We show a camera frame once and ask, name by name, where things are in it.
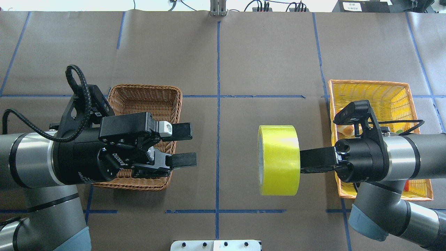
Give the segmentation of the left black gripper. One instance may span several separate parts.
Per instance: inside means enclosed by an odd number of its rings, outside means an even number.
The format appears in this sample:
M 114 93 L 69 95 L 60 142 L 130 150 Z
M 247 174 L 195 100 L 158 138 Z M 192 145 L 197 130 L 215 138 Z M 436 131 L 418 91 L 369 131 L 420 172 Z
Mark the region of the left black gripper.
M 172 141 L 192 140 L 192 124 L 155 121 L 149 112 L 105 116 L 98 128 L 88 123 L 75 140 L 54 144 L 54 173 L 65 185 L 111 181 L 121 169 L 150 168 L 154 146 L 171 136 Z M 196 165 L 195 152 L 171 156 L 173 169 Z

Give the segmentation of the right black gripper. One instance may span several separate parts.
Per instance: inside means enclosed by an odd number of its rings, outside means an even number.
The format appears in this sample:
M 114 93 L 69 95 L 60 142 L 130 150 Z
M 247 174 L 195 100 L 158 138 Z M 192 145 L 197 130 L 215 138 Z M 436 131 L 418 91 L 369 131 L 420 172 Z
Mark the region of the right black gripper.
M 389 171 L 389 155 L 384 138 L 351 138 L 338 140 L 334 146 L 300 151 L 300 173 L 336 171 L 346 183 L 378 182 Z M 337 153 L 341 160 L 338 164 Z

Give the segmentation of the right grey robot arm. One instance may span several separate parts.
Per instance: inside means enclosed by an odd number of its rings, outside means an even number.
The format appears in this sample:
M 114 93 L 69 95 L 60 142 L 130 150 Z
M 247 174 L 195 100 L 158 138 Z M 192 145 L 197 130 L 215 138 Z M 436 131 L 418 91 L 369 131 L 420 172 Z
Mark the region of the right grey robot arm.
M 445 213 L 417 204 L 433 200 L 434 178 L 445 178 L 445 133 L 363 135 L 300 151 L 302 173 L 336 172 L 357 183 L 348 224 L 361 235 L 399 237 L 429 251 L 445 250 Z

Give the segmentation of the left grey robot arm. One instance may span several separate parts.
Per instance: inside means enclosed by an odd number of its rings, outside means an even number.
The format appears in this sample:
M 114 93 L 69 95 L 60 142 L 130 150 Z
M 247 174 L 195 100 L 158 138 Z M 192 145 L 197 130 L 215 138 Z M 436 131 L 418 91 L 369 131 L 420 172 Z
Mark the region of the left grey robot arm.
M 28 216 L 1 224 L 2 251 L 90 251 L 78 184 L 111 181 L 120 170 L 159 177 L 196 166 L 196 153 L 169 154 L 159 142 L 193 138 L 190 123 L 149 112 L 104 116 L 74 129 L 74 118 L 43 133 L 1 134 L 1 189 L 24 189 Z

